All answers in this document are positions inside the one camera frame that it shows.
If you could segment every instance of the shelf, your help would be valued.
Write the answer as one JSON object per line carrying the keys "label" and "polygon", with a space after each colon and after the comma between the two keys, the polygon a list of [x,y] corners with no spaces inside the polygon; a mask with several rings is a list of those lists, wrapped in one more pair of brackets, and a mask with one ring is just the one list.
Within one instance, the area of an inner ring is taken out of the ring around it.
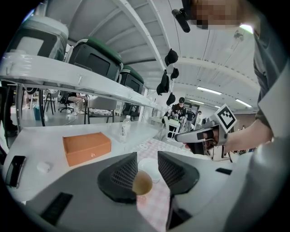
{"label": "shelf", "polygon": [[0,78],[26,87],[81,92],[166,110],[143,95],[97,73],[41,56],[5,53],[0,66]]}

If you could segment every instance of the water bottle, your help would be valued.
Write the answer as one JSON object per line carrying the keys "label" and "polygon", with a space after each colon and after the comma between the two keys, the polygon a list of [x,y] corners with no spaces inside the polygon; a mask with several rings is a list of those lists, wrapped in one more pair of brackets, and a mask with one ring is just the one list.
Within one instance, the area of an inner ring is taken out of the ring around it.
{"label": "water bottle", "polygon": [[121,142],[122,143],[127,142],[127,137],[130,132],[130,127],[131,127],[130,115],[127,115],[125,120],[122,122],[122,127],[121,127]]}

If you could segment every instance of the gray floor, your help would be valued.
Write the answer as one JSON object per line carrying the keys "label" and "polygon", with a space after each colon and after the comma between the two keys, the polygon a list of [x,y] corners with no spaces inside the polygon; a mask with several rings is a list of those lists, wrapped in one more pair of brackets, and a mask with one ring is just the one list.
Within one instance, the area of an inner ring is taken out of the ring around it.
{"label": "gray floor", "polygon": [[[69,110],[58,111],[58,108],[63,107],[61,104],[55,104],[56,112],[51,111],[51,108],[48,108],[48,111],[44,112],[45,126],[63,126],[63,125],[79,125],[84,124],[84,115],[71,113]],[[16,110],[14,107],[11,108],[11,119],[16,124]],[[125,117],[115,116],[115,122],[123,121]],[[107,118],[90,118],[91,124],[96,123],[106,123]],[[34,127],[42,126],[41,121],[35,120],[33,109],[22,110],[22,126],[23,127]]]}

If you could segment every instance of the cardboard box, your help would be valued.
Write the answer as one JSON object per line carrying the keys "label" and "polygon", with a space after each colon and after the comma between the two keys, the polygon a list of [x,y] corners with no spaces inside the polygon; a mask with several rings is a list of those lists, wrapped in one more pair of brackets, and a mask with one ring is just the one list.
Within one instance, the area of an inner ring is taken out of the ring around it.
{"label": "cardboard box", "polygon": [[63,137],[68,165],[87,162],[111,151],[111,140],[103,133]]}

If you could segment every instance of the table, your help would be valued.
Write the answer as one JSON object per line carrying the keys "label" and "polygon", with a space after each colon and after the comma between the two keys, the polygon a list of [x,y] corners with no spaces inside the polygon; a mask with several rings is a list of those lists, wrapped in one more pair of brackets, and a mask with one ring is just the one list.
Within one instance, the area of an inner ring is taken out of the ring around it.
{"label": "table", "polygon": [[[11,195],[16,201],[30,200],[69,170],[126,154],[135,145],[154,137],[161,129],[148,123],[131,122],[130,134],[128,135],[129,142],[123,144],[118,141],[118,132],[121,131],[120,126],[121,123],[102,123],[23,128],[7,154],[2,169],[2,175],[5,178],[9,165],[15,155],[27,157],[18,189],[8,188]],[[111,139],[111,152],[83,164],[69,167],[63,148],[63,136],[84,135],[96,132],[102,132]],[[43,174],[37,170],[37,164],[40,161],[46,162],[51,166],[48,173]]]}
{"label": "table", "polygon": [[[181,149],[155,139],[144,141],[143,143],[133,147],[131,152],[137,151],[137,160],[139,162],[143,158],[157,159],[157,152],[159,150],[203,160],[210,160],[208,156],[193,154],[188,149]],[[169,195],[169,188],[163,178],[161,178],[159,182],[153,183],[153,187],[149,193],[137,196],[138,211],[151,224],[151,226],[159,232],[165,232],[165,225],[169,211]]]}

